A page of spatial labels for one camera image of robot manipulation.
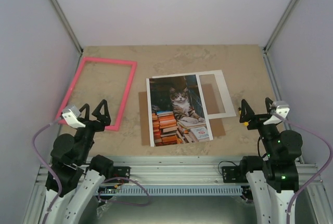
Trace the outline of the pink picture frame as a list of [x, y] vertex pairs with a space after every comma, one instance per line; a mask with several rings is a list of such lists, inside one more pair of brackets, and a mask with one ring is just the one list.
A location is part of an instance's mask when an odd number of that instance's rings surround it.
[[56, 118], [61, 117], [61, 113], [62, 113], [63, 109], [67, 106], [67, 103], [70, 99], [70, 96], [71, 96], [71, 94], [72, 94], [72, 92], [75, 88], [75, 85], [76, 85], [77, 81], [80, 78], [80, 75], [82, 73], [82, 70], [83, 70], [86, 62], [128, 65], [128, 66], [131, 67], [130, 74], [129, 74], [129, 77], [128, 77], [127, 82], [126, 82], [126, 86], [125, 86], [125, 89], [124, 89], [122, 101], [121, 101], [120, 106], [119, 106], [119, 110], [118, 110], [118, 113], [117, 113], [117, 116], [116, 116], [115, 123], [114, 123], [114, 125], [106, 127], [106, 130], [118, 131], [120, 129], [120, 124], [121, 124], [122, 117], [123, 117], [123, 114], [124, 114], [125, 106], [126, 106], [126, 103], [127, 103], [127, 99], [129, 97], [130, 89], [131, 89], [132, 82], [133, 82], [134, 75], [135, 75], [135, 71], [136, 71], [136, 68], [137, 68], [137, 62], [136, 61], [119, 60], [119, 59], [106, 59], [106, 58], [97, 58], [97, 57], [83, 57], [81, 59], [81, 62], [79, 63], [79, 66], [78, 66], [76, 72], [75, 72], [75, 75], [72, 79], [72, 82], [70, 83], [70, 86], [69, 86], [69, 88], [68, 88], [68, 90], [65, 94], [65, 97], [64, 97], [64, 99], [63, 99], [63, 101], [62, 101], [62, 103], [59, 107], [59, 110], [56, 114]]

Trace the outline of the white mat board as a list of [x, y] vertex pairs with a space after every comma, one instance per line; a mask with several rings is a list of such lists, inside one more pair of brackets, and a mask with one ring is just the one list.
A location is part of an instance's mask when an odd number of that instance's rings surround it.
[[219, 89], [219, 94], [222, 99], [222, 103], [225, 109], [224, 113], [217, 113], [217, 114], [208, 114], [207, 112], [205, 113], [207, 115], [207, 118], [212, 120], [212, 119], [217, 119], [217, 118], [226, 118], [226, 117], [235, 117], [236, 112], [234, 110], [234, 106], [226, 85], [226, 81], [223, 75], [222, 70], [214, 70], [214, 71], [204, 71], [204, 72], [194, 72], [194, 73], [181, 73], [181, 74], [170, 74], [170, 75], [160, 75], [160, 76], [153, 76], [152, 78], [166, 78], [166, 77], [176, 77], [176, 76], [189, 76], [189, 75], [195, 75], [199, 87], [199, 91], [201, 93], [201, 102], [202, 104], [206, 104], [203, 98], [203, 92], [201, 88], [201, 82], [200, 82], [200, 76], [204, 75], [213, 75], [217, 87]]

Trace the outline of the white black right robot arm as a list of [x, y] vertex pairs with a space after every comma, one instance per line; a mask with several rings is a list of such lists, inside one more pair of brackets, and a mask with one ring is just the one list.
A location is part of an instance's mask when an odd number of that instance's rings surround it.
[[303, 140], [296, 131], [277, 128], [290, 111], [286, 102], [266, 98], [265, 106], [265, 114], [255, 114], [246, 100], [241, 101], [239, 121], [259, 132], [266, 157], [244, 156], [239, 177], [249, 183], [258, 223], [294, 223], [299, 190], [296, 159]]

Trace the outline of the yellow screwdriver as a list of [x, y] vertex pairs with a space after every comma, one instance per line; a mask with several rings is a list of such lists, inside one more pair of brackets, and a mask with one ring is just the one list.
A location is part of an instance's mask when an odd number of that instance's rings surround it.
[[239, 122], [242, 123], [245, 127], [249, 125], [248, 121], [246, 120], [246, 112], [241, 109], [241, 107], [238, 108], [239, 111]]

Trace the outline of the brown backing board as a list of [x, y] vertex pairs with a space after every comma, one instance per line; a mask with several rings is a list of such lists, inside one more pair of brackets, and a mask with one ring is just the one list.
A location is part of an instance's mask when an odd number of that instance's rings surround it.
[[[202, 91], [204, 100], [206, 103], [206, 109], [208, 114], [215, 114], [219, 111], [219, 106], [216, 100], [215, 92], [211, 84], [203, 84]], [[138, 93], [139, 100], [139, 116], [140, 116], [140, 129], [141, 129], [141, 140], [143, 146], [150, 145], [150, 135], [149, 135], [149, 118], [148, 118], [148, 101], [147, 92]], [[211, 130], [213, 138], [222, 137], [226, 135], [223, 121], [221, 118], [216, 118], [209, 120], [211, 124]]]

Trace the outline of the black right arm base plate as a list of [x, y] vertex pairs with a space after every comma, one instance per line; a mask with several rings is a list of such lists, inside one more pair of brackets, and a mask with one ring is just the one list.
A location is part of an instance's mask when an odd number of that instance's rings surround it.
[[244, 181], [239, 166], [222, 166], [221, 171], [224, 183], [241, 183]]

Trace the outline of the cat photo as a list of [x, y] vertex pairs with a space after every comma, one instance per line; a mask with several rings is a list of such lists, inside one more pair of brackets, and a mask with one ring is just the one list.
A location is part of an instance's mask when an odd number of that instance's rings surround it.
[[199, 76], [146, 79], [149, 141], [152, 147], [213, 139]]

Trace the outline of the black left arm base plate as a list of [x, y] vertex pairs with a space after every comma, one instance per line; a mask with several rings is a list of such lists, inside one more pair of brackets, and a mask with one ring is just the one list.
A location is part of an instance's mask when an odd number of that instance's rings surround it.
[[130, 178], [130, 175], [131, 175], [131, 168], [129, 166], [114, 166], [112, 178], [122, 177], [122, 179], [114, 179], [111, 181], [111, 183], [117, 183], [121, 185], [128, 183], [128, 181], [124, 180], [123, 178]]

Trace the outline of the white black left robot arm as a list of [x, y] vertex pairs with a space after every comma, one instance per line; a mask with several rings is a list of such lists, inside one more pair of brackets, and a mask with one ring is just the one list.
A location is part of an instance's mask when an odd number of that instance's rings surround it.
[[82, 169], [97, 132], [111, 124], [108, 104], [103, 99], [93, 112], [89, 104], [81, 108], [67, 106], [60, 119], [76, 130], [75, 135], [61, 134], [50, 153], [46, 197], [42, 223], [79, 223], [94, 192], [114, 176], [113, 161], [97, 155], [87, 169]]

